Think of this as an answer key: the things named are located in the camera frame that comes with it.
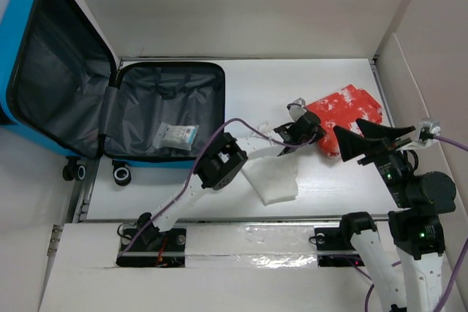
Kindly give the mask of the blue kids suitcase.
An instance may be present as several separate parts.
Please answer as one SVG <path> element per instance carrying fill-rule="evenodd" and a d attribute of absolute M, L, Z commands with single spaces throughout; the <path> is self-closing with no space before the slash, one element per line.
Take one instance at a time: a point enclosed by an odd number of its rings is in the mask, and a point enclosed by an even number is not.
<path fill-rule="evenodd" d="M 225 119 L 225 73 L 196 61 L 119 68 L 75 0 L 9 0 L 1 19 L 1 123 L 66 157 L 65 180 L 108 157 L 119 186 L 132 167 L 189 168 Z M 198 125 L 191 151 L 156 149 L 161 123 Z"/>

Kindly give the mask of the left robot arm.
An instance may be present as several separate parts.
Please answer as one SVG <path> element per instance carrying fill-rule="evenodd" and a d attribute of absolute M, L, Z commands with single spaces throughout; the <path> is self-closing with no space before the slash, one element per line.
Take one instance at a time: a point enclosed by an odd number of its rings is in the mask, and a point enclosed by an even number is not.
<path fill-rule="evenodd" d="M 258 136 L 257 140 L 238 140 L 224 128 L 239 122 Z M 147 251 L 157 250 L 163 233 L 173 228 L 189 205 L 210 191 L 227 187 L 248 161 L 256 159 L 283 159 L 298 149 L 324 137 L 320 118 L 305 110 L 289 123 L 276 127 L 273 132 L 281 137 L 275 140 L 250 126 L 241 118 L 231 118 L 220 126 L 202 148 L 186 181 L 180 190 L 151 212 L 140 215 L 135 223 L 137 233 L 133 240 Z"/>

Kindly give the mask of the white cloth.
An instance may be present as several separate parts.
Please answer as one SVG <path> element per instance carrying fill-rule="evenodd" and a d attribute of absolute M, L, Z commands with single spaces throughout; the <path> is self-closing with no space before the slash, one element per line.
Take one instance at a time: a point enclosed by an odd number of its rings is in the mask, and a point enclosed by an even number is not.
<path fill-rule="evenodd" d="M 293 201 L 298 196 L 298 157 L 294 153 L 282 155 L 283 147 L 272 142 L 279 139 L 269 122 L 257 130 L 267 137 L 253 133 L 239 142 L 248 161 L 241 172 L 258 193 L 265 206 Z"/>

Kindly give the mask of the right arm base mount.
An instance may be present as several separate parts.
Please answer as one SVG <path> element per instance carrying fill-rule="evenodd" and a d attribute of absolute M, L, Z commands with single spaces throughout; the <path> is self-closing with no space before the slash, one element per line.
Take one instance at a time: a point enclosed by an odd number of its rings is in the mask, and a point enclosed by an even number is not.
<path fill-rule="evenodd" d="M 316 248 L 319 267 L 363 267 L 364 263 L 338 227 L 315 227 L 309 242 Z"/>

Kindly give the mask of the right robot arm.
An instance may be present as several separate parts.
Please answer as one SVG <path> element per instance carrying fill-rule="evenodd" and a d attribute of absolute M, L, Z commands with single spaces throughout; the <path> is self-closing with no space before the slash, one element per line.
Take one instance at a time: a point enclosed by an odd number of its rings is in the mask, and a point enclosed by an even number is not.
<path fill-rule="evenodd" d="M 438 140 L 439 122 L 396 128 L 359 118 L 356 124 L 359 133 L 333 128 L 340 155 L 343 161 L 373 164 L 392 196 L 398 209 L 389 212 L 388 225 L 404 277 L 399 279 L 388 261 L 367 212 L 342 216 L 338 240 L 358 252 L 383 311 L 443 311 L 454 280 L 442 285 L 445 235 L 439 217 L 455 211 L 456 185 L 443 172 L 416 175 L 418 161 L 408 159 Z"/>

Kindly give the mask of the red white patterned packet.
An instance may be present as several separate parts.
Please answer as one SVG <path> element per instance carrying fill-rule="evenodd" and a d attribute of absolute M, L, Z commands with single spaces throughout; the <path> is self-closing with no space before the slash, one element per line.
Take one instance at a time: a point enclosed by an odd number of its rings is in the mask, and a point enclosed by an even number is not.
<path fill-rule="evenodd" d="M 340 157 L 339 144 L 333 132 L 335 126 L 362 134 L 356 120 L 362 118 L 373 123 L 382 123 L 382 106 L 366 90 L 347 85 L 311 104 L 306 109 L 317 115 L 326 134 L 317 144 L 329 159 Z"/>

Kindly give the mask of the white blue tissue pack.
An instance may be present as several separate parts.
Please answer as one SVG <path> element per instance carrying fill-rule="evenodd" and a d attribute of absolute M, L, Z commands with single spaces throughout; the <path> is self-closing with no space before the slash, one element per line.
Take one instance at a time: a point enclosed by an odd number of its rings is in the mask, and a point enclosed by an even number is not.
<path fill-rule="evenodd" d="M 152 145 L 156 149 L 175 148 L 191 151 L 198 129 L 198 125 L 174 126 L 168 123 L 161 123 L 154 136 Z"/>

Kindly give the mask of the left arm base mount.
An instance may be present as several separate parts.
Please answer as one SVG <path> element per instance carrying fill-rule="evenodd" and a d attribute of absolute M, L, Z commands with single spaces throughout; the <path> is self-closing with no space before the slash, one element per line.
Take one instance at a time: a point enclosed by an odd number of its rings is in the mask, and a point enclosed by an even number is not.
<path fill-rule="evenodd" d="M 181 268 L 185 267 L 186 228 L 163 232 L 148 245 L 139 237 L 134 245 L 116 259 L 119 267 Z"/>

